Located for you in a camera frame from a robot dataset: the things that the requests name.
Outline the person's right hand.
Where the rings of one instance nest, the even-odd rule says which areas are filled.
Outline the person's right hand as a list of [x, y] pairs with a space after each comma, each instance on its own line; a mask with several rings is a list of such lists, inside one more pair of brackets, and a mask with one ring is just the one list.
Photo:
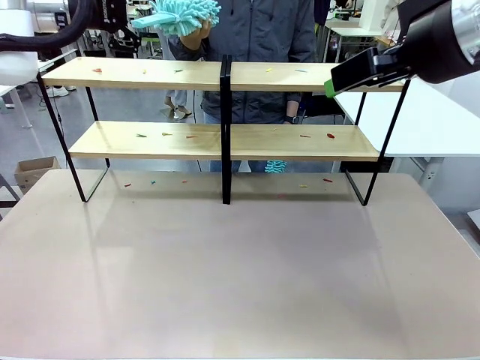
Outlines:
[[210, 20], [203, 20], [201, 26], [192, 31], [189, 35], [181, 36], [180, 41], [190, 50], [198, 50], [204, 39], [211, 31], [212, 23]]

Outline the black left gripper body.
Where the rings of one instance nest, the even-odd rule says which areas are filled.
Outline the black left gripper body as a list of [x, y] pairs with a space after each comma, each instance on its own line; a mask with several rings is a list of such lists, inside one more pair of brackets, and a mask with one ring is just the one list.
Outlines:
[[128, 24], [126, 0], [101, 0], [98, 10], [102, 29], [121, 29]]

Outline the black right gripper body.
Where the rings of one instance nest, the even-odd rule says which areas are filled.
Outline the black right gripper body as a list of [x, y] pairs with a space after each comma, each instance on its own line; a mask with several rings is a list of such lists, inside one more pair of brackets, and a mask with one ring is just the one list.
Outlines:
[[427, 83], [474, 72], [474, 2], [404, 1], [397, 8], [402, 63]]

